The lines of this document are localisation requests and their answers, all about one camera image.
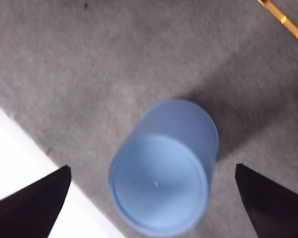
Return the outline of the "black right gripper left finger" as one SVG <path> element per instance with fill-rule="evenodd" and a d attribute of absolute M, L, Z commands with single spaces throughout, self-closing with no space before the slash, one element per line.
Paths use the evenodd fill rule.
<path fill-rule="evenodd" d="M 0 200 L 0 238 L 47 238 L 72 180 L 65 165 Z"/>

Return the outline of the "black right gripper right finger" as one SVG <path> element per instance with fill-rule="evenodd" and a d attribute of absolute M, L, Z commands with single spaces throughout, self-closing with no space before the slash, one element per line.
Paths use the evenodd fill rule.
<path fill-rule="evenodd" d="M 235 167 L 235 181 L 259 238 L 298 238 L 298 194 L 250 169 Z"/>

